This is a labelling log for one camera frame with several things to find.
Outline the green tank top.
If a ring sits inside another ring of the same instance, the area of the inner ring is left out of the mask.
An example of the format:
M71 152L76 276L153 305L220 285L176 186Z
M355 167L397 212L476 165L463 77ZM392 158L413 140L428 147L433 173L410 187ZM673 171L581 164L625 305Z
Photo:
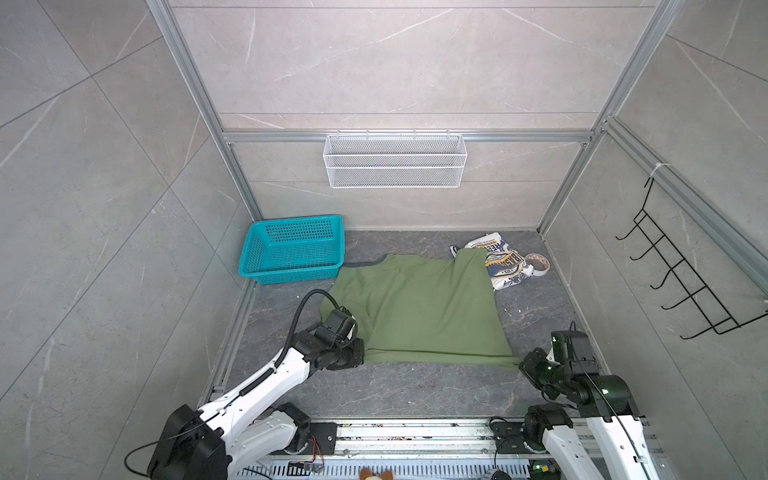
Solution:
M517 368L499 318L486 254L462 249L452 259L390 254L343 267L324 300L347 308L371 363L443 363Z

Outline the white tank top navy trim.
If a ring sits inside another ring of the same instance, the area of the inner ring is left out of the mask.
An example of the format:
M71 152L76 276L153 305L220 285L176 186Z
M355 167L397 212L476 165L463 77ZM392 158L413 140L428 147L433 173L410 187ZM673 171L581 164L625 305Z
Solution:
M526 255L513 249L498 232L476 238L462 248L486 251L485 266L495 291L518 285L529 278L533 278L526 272ZM450 247L452 256L456 257L462 248L458 245L452 245Z

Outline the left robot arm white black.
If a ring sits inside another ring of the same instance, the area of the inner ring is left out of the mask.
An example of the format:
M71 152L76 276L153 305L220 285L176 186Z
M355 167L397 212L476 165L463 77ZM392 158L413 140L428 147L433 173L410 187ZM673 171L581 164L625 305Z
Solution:
M310 417L275 402L321 370L363 363L364 342L344 307L300 332L259 371L218 399L183 405L167 419L146 469L151 479L227 479L262 457L301 453L311 443Z

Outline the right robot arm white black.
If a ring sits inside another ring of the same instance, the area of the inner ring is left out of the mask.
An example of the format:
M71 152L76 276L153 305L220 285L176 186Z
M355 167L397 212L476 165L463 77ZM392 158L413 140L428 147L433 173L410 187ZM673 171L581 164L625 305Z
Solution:
M586 333L571 328L554 331L550 338L550 352L536 348L519 364L544 399L526 412L521 428L525 447L548 453L568 479L601 479L567 413L571 409L586 422L613 479L658 479L627 383L600 373Z

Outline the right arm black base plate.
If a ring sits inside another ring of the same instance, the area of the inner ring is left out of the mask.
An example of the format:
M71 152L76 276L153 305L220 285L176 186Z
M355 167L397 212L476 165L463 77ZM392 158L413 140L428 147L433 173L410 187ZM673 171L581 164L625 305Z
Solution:
M534 454L540 450L541 445L535 436L536 430L527 421L492 417L488 427L498 454Z

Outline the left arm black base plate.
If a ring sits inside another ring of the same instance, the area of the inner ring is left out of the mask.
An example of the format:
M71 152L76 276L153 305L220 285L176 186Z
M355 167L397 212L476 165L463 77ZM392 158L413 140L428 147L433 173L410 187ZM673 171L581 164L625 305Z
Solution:
M333 455L338 439L339 425L334 422L311 423L301 430L299 446L303 455Z

